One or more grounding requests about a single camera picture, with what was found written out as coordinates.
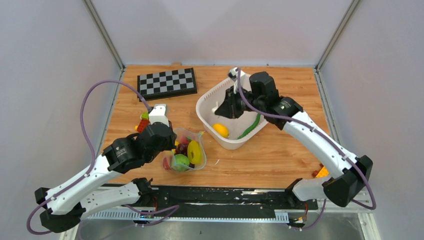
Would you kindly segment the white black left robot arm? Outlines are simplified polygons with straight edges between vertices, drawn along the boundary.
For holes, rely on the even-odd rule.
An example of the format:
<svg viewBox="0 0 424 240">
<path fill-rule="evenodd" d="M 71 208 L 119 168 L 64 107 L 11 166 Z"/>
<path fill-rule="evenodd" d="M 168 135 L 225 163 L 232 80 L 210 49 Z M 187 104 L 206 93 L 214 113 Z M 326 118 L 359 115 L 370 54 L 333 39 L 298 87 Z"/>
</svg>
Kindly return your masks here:
<svg viewBox="0 0 424 240">
<path fill-rule="evenodd" d="M 68 181 L 54 188 L 41 187 L 34 192 L 43 206 L 41 225 L 53 233 L 65 232 L 90 215 L 112 207 L 153 201 L 151 182 L 145 177 L 97 193 L 109 180 L 150 163 L 160 152 L 175 148 L 177 135 L 171 122 L 154 122 L 140 133 L 117 138 L 89 165 Z"/>
</svg>

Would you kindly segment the purple grape bunch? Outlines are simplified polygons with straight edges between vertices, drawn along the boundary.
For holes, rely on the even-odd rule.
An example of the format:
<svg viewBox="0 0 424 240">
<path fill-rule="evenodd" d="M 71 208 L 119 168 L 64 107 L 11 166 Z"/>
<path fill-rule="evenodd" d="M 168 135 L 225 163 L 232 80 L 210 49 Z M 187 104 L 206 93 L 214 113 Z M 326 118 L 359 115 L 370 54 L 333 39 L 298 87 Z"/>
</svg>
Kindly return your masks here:
<svg viewBox="0 0 424 240">
<path fill-rule="evenodd" d="M 180 143 L 177 145 L 176 149 L 175 149 L 175 154 L 182 154 L 187 156 L 188 155 L 188 144 L 185 143 Z"/>
</svg>

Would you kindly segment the white garlic bulb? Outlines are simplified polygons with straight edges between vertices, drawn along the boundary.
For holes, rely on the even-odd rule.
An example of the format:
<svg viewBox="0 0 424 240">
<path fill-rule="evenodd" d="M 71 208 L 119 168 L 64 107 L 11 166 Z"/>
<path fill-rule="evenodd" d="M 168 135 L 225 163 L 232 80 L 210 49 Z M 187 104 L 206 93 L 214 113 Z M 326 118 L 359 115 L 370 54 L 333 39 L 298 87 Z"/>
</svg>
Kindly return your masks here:
<svg viewBox="0 0 424 240">
<path fill-rule="evenodd" d="M 211 109 L 211 111 L 215 114 L 215 112 L 219 109 L 220 104 L 218 101 L 215 102 L 215 106 Z"/>
</svg>

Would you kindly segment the yellow green starfruit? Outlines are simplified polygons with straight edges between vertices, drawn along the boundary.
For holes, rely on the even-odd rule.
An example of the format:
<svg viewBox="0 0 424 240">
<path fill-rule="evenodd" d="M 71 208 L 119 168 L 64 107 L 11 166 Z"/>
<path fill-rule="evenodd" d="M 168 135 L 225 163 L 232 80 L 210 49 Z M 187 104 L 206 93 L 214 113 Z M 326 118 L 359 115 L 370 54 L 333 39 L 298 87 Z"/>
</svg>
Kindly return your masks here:
<svg viewBox="0 0 424 240">
<path fill-rule="evenodd" d="M 187 157 L 191 164 L 197 165 L 202 162 L 202 149 L 197 141 L 192 140 L 188 144 Z"/>
</svg>

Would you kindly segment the white plastic basket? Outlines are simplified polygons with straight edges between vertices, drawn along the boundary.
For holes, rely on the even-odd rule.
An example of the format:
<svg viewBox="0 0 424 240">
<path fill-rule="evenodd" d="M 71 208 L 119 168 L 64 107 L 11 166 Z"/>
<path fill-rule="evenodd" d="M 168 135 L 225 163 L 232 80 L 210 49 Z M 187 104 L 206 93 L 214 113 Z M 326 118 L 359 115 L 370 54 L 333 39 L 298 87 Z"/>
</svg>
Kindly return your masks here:
<svg viewBox="0 0 424 240">
<path fill-rule="evenodd" d="M 234 83 L 233 78 L 226 77 L 201 96 L 195 106 L 196 114 L 205 130 L 227 150 L 240 148 L 268 124 L 265 118 L 261 116 L 256 127 L 246 136 L 240 138 L 255 123 L 257 113 L 254 111 L 237 111 L 236 107 L 231 107 L 230 103 L 226 101 L 227 89 L 232 88 Z M 215 124 L 222 124 L 227 127 L 229 136 L 221 136 L 213 128 Z"/>
</svg>

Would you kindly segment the pink peach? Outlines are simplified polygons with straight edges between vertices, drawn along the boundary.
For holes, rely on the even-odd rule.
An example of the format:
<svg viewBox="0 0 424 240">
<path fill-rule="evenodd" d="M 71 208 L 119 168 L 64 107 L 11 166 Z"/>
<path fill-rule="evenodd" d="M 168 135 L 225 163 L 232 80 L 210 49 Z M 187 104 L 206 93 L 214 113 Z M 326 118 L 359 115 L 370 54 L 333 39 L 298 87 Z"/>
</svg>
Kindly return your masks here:
<svg viewBox="0 0 424 240">
<path fill-rule="evenodd" d="M 192 132 L 187 132 L 185 134 L 185 139 L 188 143 L 190 143 L 191 141 L 195 141 L 197 139 L 197 134 L 192 133 Z"/>
</svg>

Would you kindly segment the green custard apple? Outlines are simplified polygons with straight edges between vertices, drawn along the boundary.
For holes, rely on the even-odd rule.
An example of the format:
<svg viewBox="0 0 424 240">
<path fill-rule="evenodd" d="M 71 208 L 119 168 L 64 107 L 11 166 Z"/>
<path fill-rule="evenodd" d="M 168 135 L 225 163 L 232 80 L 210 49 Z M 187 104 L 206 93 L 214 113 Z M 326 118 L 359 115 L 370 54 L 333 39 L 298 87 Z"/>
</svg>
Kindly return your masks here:
<svg viewBox="0 0 424 240">
<path fill-rule="evenodd" d="M 185 172 L 190 165 L 189 158 L 184 154 L 176 154 L 172 168 L 177 172 Z"/>
</svg>

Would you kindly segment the clear zip top bag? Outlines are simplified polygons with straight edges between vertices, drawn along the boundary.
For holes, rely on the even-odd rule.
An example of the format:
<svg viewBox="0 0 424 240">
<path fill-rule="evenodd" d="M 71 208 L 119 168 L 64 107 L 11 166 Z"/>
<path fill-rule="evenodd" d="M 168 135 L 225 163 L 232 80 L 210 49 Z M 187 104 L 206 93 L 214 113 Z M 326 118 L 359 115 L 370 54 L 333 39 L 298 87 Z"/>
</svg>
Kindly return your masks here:
<svg viewBox="0 0 424 240">
<path fill-rule="evenodd" d="M 203 132 L 191 132 L 185 128 L 174 129 L 175 148 L 162 153 L 162 167 L 178 173 L 201 170 L 207 163 L 203 144 Z"/>
</svg>

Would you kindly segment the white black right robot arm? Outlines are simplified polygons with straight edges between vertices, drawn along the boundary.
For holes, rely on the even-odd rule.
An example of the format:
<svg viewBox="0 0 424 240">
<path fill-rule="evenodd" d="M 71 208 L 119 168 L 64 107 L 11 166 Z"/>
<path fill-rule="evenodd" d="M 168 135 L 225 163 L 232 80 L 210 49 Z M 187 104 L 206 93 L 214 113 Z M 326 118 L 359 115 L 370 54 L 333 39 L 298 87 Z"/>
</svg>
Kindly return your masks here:
<svg viewBox="0 0 424 240">
<path fill-rule="evenodd" d="M 355 203 L 368 210 L 377 207 L 369 184 L 373 161 L 358 157 L 325 133 L 303 107 L 289 96 L 279 94 L 267 72 L 245 74 L 234 67 L 228 72 L 233 86 L 225 91 L 223 102 L 213 109 L 216 116 L 238 119 L 245 112 L 256 112 L 302 143 L 327 169 L 328 176 L 296 179 L 285 195 L 286 204 L 298 209 L 305 201 L 329 200 L 339 207 Z"/>
</svg>

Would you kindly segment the red orange wax apple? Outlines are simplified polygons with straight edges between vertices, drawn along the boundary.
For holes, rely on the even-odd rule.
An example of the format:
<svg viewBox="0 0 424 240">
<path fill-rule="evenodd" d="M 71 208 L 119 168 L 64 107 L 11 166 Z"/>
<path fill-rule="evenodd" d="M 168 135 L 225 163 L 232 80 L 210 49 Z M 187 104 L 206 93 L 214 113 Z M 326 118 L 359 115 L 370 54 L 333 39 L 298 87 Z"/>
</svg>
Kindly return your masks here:
<svg viewBox="0 0 424 240">
<path fill-rule="evenodd" d="M 163 161 L 162 161 L 162 166 L 165 170 L 167 171 L 171 171 L 172 167 L 171 167 L 171 161 L 172 159 L 170 157 L 164 157 Z"/>
</svg>

